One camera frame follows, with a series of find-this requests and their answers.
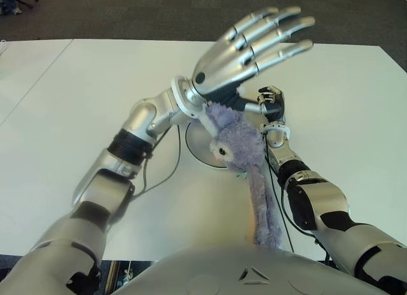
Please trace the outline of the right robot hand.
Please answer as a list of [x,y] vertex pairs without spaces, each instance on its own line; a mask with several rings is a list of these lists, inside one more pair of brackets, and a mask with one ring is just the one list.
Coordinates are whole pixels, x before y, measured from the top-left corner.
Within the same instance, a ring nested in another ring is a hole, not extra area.
[[283,92],[275,86],[265,86],[258,90],[258,104],[268,122],[285,122],[285,100]]

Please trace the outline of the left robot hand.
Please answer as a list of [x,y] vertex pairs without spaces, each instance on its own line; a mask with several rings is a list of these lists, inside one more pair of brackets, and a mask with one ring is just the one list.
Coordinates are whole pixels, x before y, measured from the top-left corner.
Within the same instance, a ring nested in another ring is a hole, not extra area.
[[197,62],[191,83],[207,102],[237,111],[275,113],[277,106],[256,103],[238,94],[238,87],[261,72],[311,49],[309,39],[271,51],[294,33],[315,25],[315,18],[301,17],[301,8],[266,7],[231,26]]

